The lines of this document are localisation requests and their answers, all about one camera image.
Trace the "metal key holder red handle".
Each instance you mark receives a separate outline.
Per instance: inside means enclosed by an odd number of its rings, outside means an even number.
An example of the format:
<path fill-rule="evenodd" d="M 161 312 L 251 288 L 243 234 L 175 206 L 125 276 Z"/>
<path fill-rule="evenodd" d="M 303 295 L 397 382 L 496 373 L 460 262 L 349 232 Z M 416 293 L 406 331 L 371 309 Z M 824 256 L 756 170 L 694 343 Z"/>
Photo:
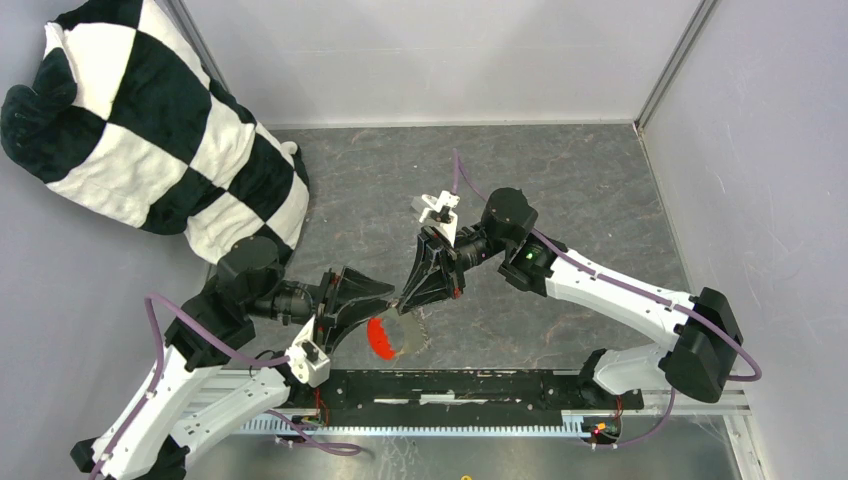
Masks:
<path fill-rule="evenodd" d="M 366 322 L 366 337 L 371 350 L 384 361 L 419 355 L 430 347 L 422 307 L 400 313 L 397 307 L 392 306 L 371 317 Z"/>

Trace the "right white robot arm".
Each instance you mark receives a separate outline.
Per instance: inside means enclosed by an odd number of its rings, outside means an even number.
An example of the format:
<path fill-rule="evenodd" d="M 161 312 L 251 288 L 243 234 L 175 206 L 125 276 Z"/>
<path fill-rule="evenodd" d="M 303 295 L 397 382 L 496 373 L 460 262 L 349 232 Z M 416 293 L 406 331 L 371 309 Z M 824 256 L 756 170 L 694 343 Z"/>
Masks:
<path fill-rule="evenodd" d="M 501 255 L 498 272 L 517 290 L 589 308 L 651 339 L 642 347 L 594 352 L 577 382 L 585 405 L 602 408 L 648 387 L 671 387 L 703 403 L 721 399 L 743 343 L 724 294 L 665 289 L 590 261 L 536 230 L 538 213 L 519 189 L 495 190 L 469 227 L 459 225 L 459 200 L 448 191 L 412 200 L 422 228 L 399 314 L 459 298 L 467 271 Z"/>

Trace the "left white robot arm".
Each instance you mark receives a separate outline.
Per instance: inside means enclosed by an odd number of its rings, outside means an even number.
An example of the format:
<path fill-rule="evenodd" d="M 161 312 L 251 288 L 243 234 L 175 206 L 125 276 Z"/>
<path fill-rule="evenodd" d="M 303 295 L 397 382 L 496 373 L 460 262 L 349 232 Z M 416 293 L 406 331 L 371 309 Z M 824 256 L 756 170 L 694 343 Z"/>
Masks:
<path fill-rule="evenodd" d="M 350 268 L 289 281 L 277 244 L 238 241 L 199 294 L 149 317 L 156 359 L 102 435 L 71 450 L 92 479 L 181 479 L 190 463 L 257 415 L 302 407 L 329 379 L 330 352 L 390 303 L 393 287 Z"/>

